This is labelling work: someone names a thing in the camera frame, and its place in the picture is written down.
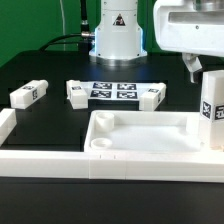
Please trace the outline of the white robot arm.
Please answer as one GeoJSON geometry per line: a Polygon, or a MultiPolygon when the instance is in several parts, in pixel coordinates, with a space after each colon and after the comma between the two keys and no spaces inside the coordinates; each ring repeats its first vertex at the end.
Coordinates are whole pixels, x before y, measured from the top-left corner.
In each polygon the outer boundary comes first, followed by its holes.
{"type": "MultiPolygon", "coordinates": [[[[146,58],[137,6],[138,0],[101,0],[91,61],[126,66],[146,58]]],[[[157,44],[182,54],[192,82],[202,69],[201,55],[224,57],[224,0],[157,0],[153,22],[157,44]]]]}

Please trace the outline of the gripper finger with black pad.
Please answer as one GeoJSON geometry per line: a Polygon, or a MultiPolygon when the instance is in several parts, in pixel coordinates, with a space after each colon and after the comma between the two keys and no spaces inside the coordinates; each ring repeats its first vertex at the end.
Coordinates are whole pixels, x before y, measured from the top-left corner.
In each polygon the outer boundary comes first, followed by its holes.
{"type": "Polygon", "coordinates": [[[202,73],[202,65],[198,55],[192,53],[183,53],[182,60],[189,71],[190,81],[192,83],[198,83],[202,73]]]}

